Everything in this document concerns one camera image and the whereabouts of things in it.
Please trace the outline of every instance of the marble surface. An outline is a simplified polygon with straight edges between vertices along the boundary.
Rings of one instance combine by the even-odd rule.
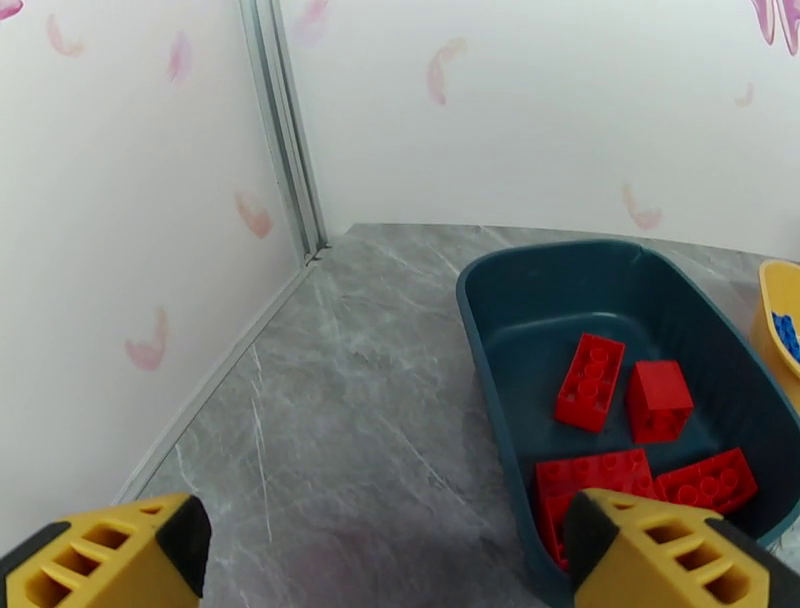
[[[287,301],[145,495],[200,496],[203,605],[538,607],[456,307],[458,273],[558,231],[356,226]],[[757,256],[640,239],[746,332]],[[775,548],[800,566],[797,531]]]

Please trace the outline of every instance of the white wall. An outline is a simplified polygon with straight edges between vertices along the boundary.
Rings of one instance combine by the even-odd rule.
[[[16,2],[0,0],[0,554],[112,501],[300,267],[236,2]]]
[[[800,57],[751,0],[281,4],[334,234],[505,224],[800,258]],[[442,104],[427,73],[454,40]]]

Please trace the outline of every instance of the dark teal plastic bin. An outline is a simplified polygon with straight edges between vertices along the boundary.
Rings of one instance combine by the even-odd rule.
[[[534,464],[633,446],[624,396],[636,361],[677,360],[695,403],[678,441],[642,446],[653,475],[738,446],[759,493],[730,520],[766,546],[800,513],[797,414],[739,332],[663,256],[612,240],[510,249],[470,264],[456,294],[526,568],[553,608],[572,606],[572,592],[534,525]],[[626,344],[599,434],[552,417],[582,332]]]

